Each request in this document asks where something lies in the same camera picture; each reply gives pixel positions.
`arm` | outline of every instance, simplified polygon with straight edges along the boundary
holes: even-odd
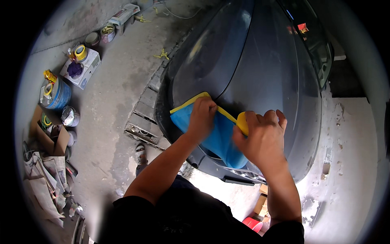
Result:
[[[248,138],[245,139],[240,128],[235,126],[233,140],[267,180],[271,226],[291,220],[301,223],[298,190],[283,153],[286,118],[279,110],[269,110],[264,116],[247,111],[245,117],[249,128]]]
[[[217,105],[210,97],[198,98],[191,113],[188,130],[156,157],[130,184],[124,197],[139,196],[156,205],[195,147],[212,131]]]

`car window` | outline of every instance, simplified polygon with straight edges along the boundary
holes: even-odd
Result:
[[[332,65],[330,44],[324,28],[307,0],[280,0],[279,2],[298,28],[314,63],[319,86],[324,87]]]

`car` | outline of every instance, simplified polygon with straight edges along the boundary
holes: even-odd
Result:
[[[316,156],[321,129],[321,93],[333,48],[306,0],[230,0],[206,14],[161,76],[154,109],[164,136],[182,132],[169,111],[201,92],[237,118],[242,111],[281,110],[288,120],[284,154],[295,182]],[[199,145],[188,157],[194,168],[225,182],[266,184],[251,162],[227,167]]]

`wall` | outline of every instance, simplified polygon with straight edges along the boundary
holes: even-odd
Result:
[[[386,158],[384,133],[386,102],[390,97],[388,77],[373,40],[357,16],[343,1],[310,0],[310,3],[325,28],[344,48],[371,105],[377,135],[378,164],[372,165],[377,170],[377,177],[368,217],[363,227],[363,230],[369,230],[369,226],[377,217],[389,181],[389,160]],[[360,233],[360,237],[366,234],[364,231]]]
[[[48,18],[47,24],[44,25],[26,60],[17,91],[14,137],[16,160],[19,164],[21,178],[24,175],[21,146],[23,140],[28,139],[30,120],[39,101],[40,88],[44,82],[43,71],[50,69],[58,73],[67,60],[67,49],[77,41],[83,41],[85,35],[100,29],[128,2],[128,0],[68,0],[64,1]]]

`red bucket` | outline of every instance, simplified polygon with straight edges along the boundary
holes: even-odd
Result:
[[[261,227],[263,227],[263,222],[257,221],[251,217],[247,217],[243,220],[243,223],[254,230],[256,233],[261,230]]]

